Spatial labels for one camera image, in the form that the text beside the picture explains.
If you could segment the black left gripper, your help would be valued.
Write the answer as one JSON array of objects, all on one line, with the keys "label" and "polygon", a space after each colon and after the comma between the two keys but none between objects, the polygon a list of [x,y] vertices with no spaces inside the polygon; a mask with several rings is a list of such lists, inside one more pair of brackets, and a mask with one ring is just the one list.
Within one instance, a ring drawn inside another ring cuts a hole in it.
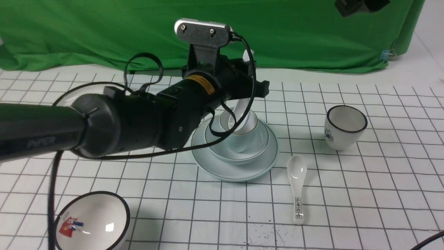
[{"label": "black left gripper", "polygon": [[203,64],[186,70],[184,78],[156,95],[162,106],[160,139],[188,139],[201,119],[230,99],[265,98],[270,81],[252,80],[252,62],[226,59],[219,62],[219,71]]}]

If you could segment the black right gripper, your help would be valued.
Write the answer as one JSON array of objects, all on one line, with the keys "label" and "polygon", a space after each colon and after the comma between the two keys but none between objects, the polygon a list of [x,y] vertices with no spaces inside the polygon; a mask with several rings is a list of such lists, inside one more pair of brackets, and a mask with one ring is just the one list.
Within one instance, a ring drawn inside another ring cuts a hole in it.
[{"label": "black right gripper", "polygon": [[342,17],[348,17],[356,13],[375,13],[390,3],[390,0],[336,0],[335,7]]}]

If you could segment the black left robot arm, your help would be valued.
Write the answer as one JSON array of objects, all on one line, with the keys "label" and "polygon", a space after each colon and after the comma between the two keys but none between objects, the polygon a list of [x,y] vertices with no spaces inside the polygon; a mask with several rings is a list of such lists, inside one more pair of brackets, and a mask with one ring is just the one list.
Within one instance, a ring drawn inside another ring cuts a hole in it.
[{"label": "black left robot arm", "polygon": [[102,158],[155,146],[181,149],[201,119],[224,101],[251,97],[252,69],[242,59],[186,66],[183,80],[151,94],[117,87],[88,93],[70,106],[1,104],[1,161],[75,150]]}]

